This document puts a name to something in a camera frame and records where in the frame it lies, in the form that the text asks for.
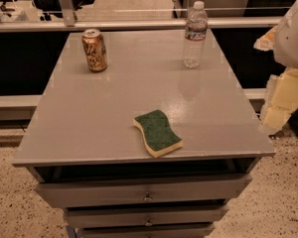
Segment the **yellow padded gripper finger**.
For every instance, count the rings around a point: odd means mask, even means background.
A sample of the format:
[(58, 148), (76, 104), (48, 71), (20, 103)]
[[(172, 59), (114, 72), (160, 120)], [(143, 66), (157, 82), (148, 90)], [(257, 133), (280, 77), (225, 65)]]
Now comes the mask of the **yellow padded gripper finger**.
[(275, 44), (276, 30), (277, 27), (271, 28), (268, 32), (255, 41), (253, 47), (264, 52), (272, 51)]
[(298, 68), (287, 67), (279, 76), (271, 75), (266, 84), (260, 111), (261, 126), (266, 131), (280, 131), (298, 109)]

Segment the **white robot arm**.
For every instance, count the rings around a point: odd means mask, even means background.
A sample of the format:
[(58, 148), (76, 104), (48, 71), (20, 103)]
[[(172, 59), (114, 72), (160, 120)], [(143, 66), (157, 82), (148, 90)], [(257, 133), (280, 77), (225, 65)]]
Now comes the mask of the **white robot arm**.
[(253, 47), (273, 51), (275, 61), (285, 66), (279, 76), (269, 77), (260, 111), (261, 128), (274, 135), (298, 110), (298, 0)]

